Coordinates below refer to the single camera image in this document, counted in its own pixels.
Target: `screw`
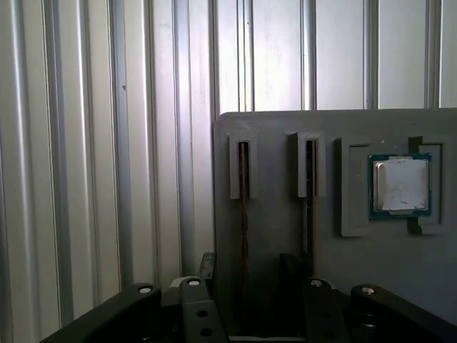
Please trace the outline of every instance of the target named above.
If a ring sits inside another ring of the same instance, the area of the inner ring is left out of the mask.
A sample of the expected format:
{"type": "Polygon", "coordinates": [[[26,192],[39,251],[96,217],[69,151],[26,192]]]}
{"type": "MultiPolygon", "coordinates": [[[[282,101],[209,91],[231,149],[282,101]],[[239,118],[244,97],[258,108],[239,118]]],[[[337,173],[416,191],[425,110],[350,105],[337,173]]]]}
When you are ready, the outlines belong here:
{"type": "Polygon", "coordinates": [[[367,293],[368,295],[372,295],[374,294],[374,289],[370,288],[370,287],[362,287],[362,292],[363,293],[367,293]]]}
{"type": "Polygon", "coordinates": [[[322,281],[320,281],[320,280],[311,280],[311,286],[320,287],[320,286],[322,286],[322,281]]]}
{"type": "Polygon", "coordinates": [[[152,291],[152,288],[150,287],[142,287],[138,290],[140,293],[149,293],[150,291],[152,291]]]}

